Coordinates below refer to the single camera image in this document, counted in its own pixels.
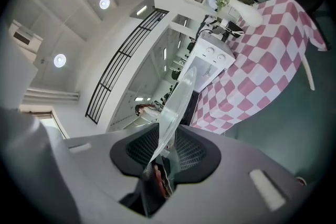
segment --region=table leg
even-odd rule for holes
[[[310,67],[309,67],[309,64],[308,64],[308,61],[307,61],[305,55],[303,55],[303,57],[302,57],[302,64],[304,66],[304,69],[305,69],[307,77],[308,77],[310,89],[312,91],[314,91],[315,90],[315,85],[314,85],[314,81],[313,81],[313,76],[311,74]]]

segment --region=fluorescent light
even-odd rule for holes
[[[99,6],[102,9],[107,9],[110,6],[110,0],[100,0]]]
[[[67,58],[65,57],[64,54],[58,54],[54,58],[54,65],[55,67],[59,68],[59,67],[64,66],[66,61],[67,61]]]
[[[147,6],[142,7],[142,8],[137,12],[137,15],[139,15],[140,13],[142,13],[145,9],[147,9]]]

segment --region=black metal railing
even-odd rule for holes
[[[98,123],[105,103],[121,72],[124,70],[125,66],[146,36],[148,36],[167,13],[168,12],[165,10],[154,9],[154,11],[128,36],[112,57],[93,92],[85,113],[85,116],[92,119],[95,124]]]

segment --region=table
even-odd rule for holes
[[[308,40],[327,51],[314,22],[295,0],[270,0],[256,9],[263,24],[255,28],[238,20],[245,35],[227,39],[236,61],[200,93],[191,126],[221,134],[254,115],[285,89],[301,61],[314,90]]]

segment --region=pink and white checkered tablecloth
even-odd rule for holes
[[[245,34],[227,40],[236,61],[200,93],[191,126],[225,132],[284,90],[300,66],[308,40],[327,50],[316,25],[296,1],[270,0],[256,8],[263,24],[255,28],[238,20]]]

